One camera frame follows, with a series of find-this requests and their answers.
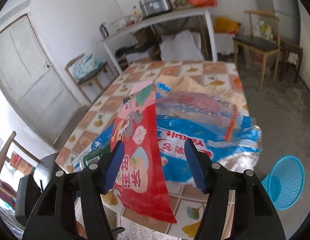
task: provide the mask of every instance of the patterned tablecloth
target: patterned tablecloth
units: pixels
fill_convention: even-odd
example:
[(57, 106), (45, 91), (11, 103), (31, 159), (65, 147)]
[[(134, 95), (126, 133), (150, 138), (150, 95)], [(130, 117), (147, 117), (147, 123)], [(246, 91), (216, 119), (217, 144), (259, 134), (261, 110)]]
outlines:
[[(199, 84), (211, 84), (237, 93), (243, 98), (244, 102), (239, 112), (242, 115), (248, 116), (246, 99), (241, 83), (238, 82), (239, 75), (233, 63), (212, 63), (208, 61), (133, 63), (114, 81), (91, 107), (90, 111), (87, 112), (61, 150), (56, 163), (66, 172), (74, 172), (72, 160), (116, 119), (122, 100), (129, 94), (132, 86), (138, 81), (155, 79), (160, 74), (176, 77), (187, 75), (191, 76)], [(116, 191), (102, 196), (102, 199), (103, 204), (111, 210), (140, 225), (172, 236), (192, 239), (199, 226), (208, 195), (203, 195), (199, 189), (194, 188), (192, 185), (182, 185), (169, 181), (167, 181), (167, 189), (170, 196), (171, 209), (177, 220), (176, 224), (157, 221), (124, 208), (117, 197)], [(227, 238), (231, 231), (234, 201), (235, 193), (230, 191), (222, 239)]]

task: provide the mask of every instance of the silver screw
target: silver screw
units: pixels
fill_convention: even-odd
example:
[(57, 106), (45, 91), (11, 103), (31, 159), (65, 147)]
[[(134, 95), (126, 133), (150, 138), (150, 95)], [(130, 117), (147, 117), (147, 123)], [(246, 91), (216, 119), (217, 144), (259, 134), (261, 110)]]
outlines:
[(250, 176), (250, 177), (254, 175), (254, 172), (252, 170), (246, 170), (245, 173), (247, 176)]
[(212, 163), (212, 168), (218, 170), (221, 167), (219, 163)]
[(64, 171), (57, 171), (57, 172), (55, 173), (55, 175), (56, 175), (56, 177), (61, 177), (61, 176), (64, 175)]
[(92, 163), (91, 165), (88, 166), (90, 170), (96, 170), (98, 165), (96, 163)]

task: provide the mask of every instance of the metal canister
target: metal canister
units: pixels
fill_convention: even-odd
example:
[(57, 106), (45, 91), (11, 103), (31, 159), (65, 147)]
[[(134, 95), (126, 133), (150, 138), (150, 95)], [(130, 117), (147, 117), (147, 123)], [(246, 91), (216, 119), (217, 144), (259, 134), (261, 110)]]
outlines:
[(101, 26), (99, 27), (99, 31), (101, 32), (103, 38), (107, 38), (108, 36), (110, 36), (110, 34), (108, 33), (108, 30), (105, 27), (105, 23), (101, 24)]

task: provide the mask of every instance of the white door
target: white door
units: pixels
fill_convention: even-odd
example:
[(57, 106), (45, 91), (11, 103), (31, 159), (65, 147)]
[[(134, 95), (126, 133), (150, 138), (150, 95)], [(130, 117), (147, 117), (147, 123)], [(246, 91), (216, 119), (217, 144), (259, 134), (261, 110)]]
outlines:
[(27, 16), (0, 33), (0, 87), (50, 145), (80, 106), (47, 59)]

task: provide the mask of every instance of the white circular stamp logo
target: white circular stamp logo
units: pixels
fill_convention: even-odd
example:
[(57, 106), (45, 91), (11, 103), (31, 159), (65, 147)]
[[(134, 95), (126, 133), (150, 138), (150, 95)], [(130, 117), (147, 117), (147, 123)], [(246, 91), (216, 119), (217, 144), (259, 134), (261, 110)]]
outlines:
[(133, 135), (133, 140), (137, 145), (141, 145), (141, 143), (144, 141), (146, 135), (146, 129), (144, 126), (140, 125), (136, 128), (134, 135)]

